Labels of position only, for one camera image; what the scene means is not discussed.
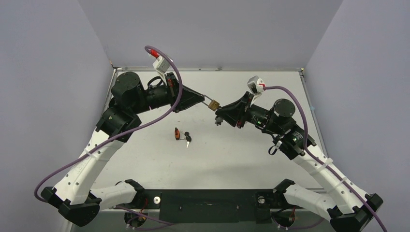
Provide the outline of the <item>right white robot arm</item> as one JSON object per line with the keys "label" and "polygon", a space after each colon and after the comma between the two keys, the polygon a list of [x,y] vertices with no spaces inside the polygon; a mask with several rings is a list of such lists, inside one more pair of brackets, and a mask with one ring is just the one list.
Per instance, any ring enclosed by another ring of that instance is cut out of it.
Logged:
{"label": "right white robot arm", "polygon": [[271,109],[252,103],[254,95],[246,92],[239,100],[216,110],[216,122],[241,128],[254,125],[272,136],[270,154],[277,151],[302,167],[324,189],[320,194],[285,179],[273,189],[278,206],[299,206],[330,222],[337,232],[360,232],[374,218],[383,200],[369,194],[349,180],[327,157],[314,139],[293,118],[294,103],[276,100]]}

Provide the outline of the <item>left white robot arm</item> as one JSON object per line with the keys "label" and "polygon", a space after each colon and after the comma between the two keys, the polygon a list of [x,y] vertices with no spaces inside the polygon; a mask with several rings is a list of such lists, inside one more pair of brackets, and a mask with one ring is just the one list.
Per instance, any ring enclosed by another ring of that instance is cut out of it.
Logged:
{"label": "left white robot arm", "polygon": [[171,105],[174,112],[186,110],[205,100],[204,95],[181,85],[173,73],[157,85],[144,87],[138,74],[119,75],[111,88],[109,107],[103,112],[80,161],[41,197],[71,223],[82,227],[107,208],[127,204],[133,208],[144,202],[144,188],[132,179],[114,186],[93,188],[111,157],[129,140],[142,122],[139,114]]}

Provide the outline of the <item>small brass padlock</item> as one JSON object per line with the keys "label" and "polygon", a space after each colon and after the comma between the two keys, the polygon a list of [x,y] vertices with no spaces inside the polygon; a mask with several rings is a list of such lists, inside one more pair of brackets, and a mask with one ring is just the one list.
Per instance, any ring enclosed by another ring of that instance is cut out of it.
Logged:
{"label": "small brass padlock", "polygon": [[207,96],[205,94],[203,94],[202,96],[204,97],[204,101],[202,103],[205,106],[207,106],[210,110],[215,112],[220,108],[220,104],[216,100],[210,98],[209,96]]}

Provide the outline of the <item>orange black padlock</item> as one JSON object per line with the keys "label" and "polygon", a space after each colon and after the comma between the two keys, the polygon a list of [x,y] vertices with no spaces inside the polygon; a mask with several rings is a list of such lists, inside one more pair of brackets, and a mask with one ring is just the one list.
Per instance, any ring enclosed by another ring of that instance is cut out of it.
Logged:
{"label": "orange black padlock", "polygon": [[174,137],[177,141],[180,140],[180,131],[177,127],[175,127],[175,130],[174,130]]}

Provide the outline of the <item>black key bunch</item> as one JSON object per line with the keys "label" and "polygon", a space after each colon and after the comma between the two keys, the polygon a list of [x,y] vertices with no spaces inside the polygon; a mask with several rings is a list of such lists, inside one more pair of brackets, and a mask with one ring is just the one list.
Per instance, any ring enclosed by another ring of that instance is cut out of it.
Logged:
{"label": "black key bunch", "polygon": [[192,142],[192,137],[191,137],[189,132],[180,131],[180,140],[185,140],[186,141],[186,148],[188,148],[190,143]]}

